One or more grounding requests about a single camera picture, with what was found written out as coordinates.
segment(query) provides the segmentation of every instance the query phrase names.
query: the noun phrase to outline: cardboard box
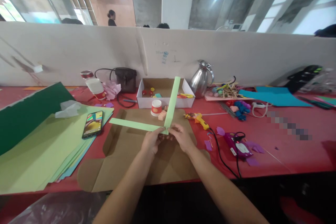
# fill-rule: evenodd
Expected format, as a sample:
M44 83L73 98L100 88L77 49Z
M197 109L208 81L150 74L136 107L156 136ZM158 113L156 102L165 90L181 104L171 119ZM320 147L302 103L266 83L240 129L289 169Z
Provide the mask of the cardboard box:
M175 109L173 122L179 123L189 132L196 144L190 123L184 118L185 111ZM163 126L164 122L153 117L148 110L120 110L116 118ZM104 159L84 160L77 174L79 186L84 191L99 192L116 188L133 159L141 149L146 131L125 126L112 125L105 140ZM207 151L202 150L207 158ZM197 179L189 157L181 150L177 141L163 141L150 167L146 185L162 184Z
M138 93L136 95L139 108L140 109L142 108L151 109L152 101L154 100L160 100L162 102L162 106L168 105L169 100L170 100L170 95L172 93L173 84L174 84L174 79L168 79L168 78L163 78L163 79L143 78L141 79ZM162 98L152 98L149 94L149 91L151 90L151 88L155 88L153 93L154 94L159 93L162 96ZM147 94L144 96L142 95L143 90L147 91ZM175 107L176 108L192 107L194 100L195 100L195 95L185 79L181 79L178 92L192 94L194 98L186 98L186 99L177 98Z

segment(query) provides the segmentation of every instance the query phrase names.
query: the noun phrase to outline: plastic bag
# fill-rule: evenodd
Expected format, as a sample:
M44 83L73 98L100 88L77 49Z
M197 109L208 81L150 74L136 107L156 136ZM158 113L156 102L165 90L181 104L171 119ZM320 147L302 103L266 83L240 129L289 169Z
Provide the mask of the plastic bag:
M30 205L10 224L92 223L105 199L104 192L49 193Z

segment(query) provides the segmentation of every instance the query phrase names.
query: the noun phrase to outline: tissue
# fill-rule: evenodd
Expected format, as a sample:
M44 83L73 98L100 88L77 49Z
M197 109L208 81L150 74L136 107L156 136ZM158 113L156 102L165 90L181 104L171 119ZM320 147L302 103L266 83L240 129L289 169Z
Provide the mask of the tissue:
M78 116L81 104L78 101L69 100L61 103L61 111L55 113L55 118L67 118Z
M121 85L111 80L103 82L103 87L107 100L113 100L121 90Z

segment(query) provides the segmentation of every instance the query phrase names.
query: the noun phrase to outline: hand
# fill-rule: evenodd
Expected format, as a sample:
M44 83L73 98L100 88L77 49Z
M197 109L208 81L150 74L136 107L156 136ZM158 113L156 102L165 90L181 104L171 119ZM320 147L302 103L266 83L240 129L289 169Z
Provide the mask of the hand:
M150 152L153 155L157 153L159 144L163 141L163 138L158 137L159 134L164 131L165 128L158 128L153 132L148 131L143 139L141 150Z
M185 153L189 153L189 151L195 147L189 136L189 133L186 132L186 130L180 124L173 124L172 127L168 128L168 132L176 138L180 144L181 149Z

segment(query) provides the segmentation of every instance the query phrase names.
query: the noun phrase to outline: metal jug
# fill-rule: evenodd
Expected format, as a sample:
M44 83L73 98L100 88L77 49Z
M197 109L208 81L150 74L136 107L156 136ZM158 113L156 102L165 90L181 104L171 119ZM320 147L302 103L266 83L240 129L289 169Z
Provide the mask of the metal jug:
M208 71L211 73L212 76L212 81L211 85L214 82L214 73L211 69L211 65L202 60L198 60L199 63L199 69L197 72L194 74L190 81L190 87L191 90L194 92L196 99L202 98L205 94L205 91L207 90L207 85L208 85Z

